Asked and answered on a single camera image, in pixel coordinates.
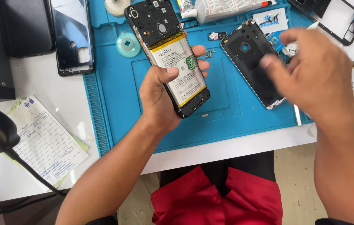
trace white desk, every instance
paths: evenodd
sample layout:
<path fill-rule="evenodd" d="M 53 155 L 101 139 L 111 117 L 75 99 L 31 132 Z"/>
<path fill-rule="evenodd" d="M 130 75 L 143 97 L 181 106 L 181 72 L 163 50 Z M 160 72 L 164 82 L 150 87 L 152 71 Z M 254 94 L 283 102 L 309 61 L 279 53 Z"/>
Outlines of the white desk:
<path fill-rule="evenodd" d="M 354 6 L 354 0 L 348 1 Z M 344 49 L 354 61 L 354 43 Z M 90 147 L 89 158 L 72 171 L 59 187 L 70 188 L 99 158 L 82 77 L 58 76 L 55 54 L 10 60 L 10 64 L 16 97 L 35 94 L 67 130 Z M 6 113 L 14 102 L 0 102 L 0 110 Z M 315 137 L 314 124 L 307 124 L 158 153 L 150 158 L 143 173 L 303 145 L 315 142 Z M 40 193 L 43 193 L 42 189 L 26 171 L 0 155 L 0 201 Z"/>

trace black pants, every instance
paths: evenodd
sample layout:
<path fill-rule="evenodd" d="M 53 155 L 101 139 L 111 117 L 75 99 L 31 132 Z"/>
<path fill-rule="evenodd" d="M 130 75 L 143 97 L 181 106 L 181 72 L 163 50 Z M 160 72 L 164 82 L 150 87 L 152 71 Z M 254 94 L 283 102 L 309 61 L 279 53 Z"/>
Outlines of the black pants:
<path fill-rule="evenodd" d="M 198 165 L 193 165 L 162 171 L 160 187 L 182 177 L 197 166 Z M 203 163 L 200 164 L 200 166 L 210 182 L 216 185 L 217 190 L 219 190 L 222 196 L 227 195 L 230 191 L 225 185 L 227 180 L 227 167 L 239 169 L 270 181 L 275 182 L 276 180 L 274 175 L 274 151 Z"/>

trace forearm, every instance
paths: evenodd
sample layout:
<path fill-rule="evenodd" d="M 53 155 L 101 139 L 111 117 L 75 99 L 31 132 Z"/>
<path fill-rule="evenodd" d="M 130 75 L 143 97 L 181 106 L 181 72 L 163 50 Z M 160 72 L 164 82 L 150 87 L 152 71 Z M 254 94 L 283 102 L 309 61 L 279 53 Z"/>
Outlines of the forearm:
<path fill-rule="evenodd" d="M 318 125 L 315 185 L 330 218 L 354 223 L 354 109 Z"/>
<path fill-rule="evenodd" d="M 65 198 L 56 224 L 84 225 L 114 214 L 162 137 L 140 118 L 110 152 L 79 178 Z"/>

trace blue silicone repair mat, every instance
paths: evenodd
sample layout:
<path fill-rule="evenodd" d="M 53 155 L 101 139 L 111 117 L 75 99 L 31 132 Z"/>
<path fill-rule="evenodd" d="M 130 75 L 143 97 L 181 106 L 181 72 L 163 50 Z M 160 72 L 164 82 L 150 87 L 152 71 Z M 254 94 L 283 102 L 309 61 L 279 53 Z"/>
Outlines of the blue silicone repair mat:
<path fill-rule="evenodd" d="M 171 2 L 180 22 L 193 19 L 181 19 L 176 0 Z M 296 126 L 294 108 L 290 103 L 285 101 L 277 108 L 267 110 L 223 52 L 220 41 L 208 41 L 208 33 L 230 33 L 252 18 L 253 14 L 282 7 L 285 7 L 289 27 L 308 27 L 311 24 L 310 20 L 291 10 L 286 0 L 279 0 L 276 5 L 185 29 L 190 45 L 202 44 L 215 51 L 214 57 L 207 59 L 210 70 L 206 83 L 211 97 L 166 135 L 155 153 Z M 99 154 L 102 156 L 120 141 L 140 117 L 139 88 L 150 63 L 142 50 L 130 59 L 117 52 L 116 38 L 129 29 L 123 16 L 110 15 L 103 0 L 90 0 L 89 12 L 95 70 L 85 74 L 84 81 Z M 196 20 L 186 22 L 184 28 L 195 24 Z M 303 123 L 311 122 L 303 113 L 301 120 Z"/>

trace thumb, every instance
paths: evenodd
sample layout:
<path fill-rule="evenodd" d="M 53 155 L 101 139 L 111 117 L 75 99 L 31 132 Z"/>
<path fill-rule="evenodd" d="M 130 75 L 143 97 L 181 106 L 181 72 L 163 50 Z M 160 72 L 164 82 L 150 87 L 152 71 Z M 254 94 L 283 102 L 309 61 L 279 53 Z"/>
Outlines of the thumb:
<path fill-rule="evenodd" d="M 283 92 L 281 94 L 284 95 L 286 91 L 284 87 L 290 85 L 291 74 L 282 59 L 274 54 L 266 54 L 260 60 L 260 66 L 266 70 L 270 80 L 280 92 Z"/>
<path fill-rule="evenodd" d="M 151 66 L 145 76 L 145 79 L 149 79 L 149 81 L 157 86 L 161 86 L 163 84 L 167 84 L 173 81 L 178 77 L 180 71 L 173 68 L 161 68 L 159 66 Z"/>

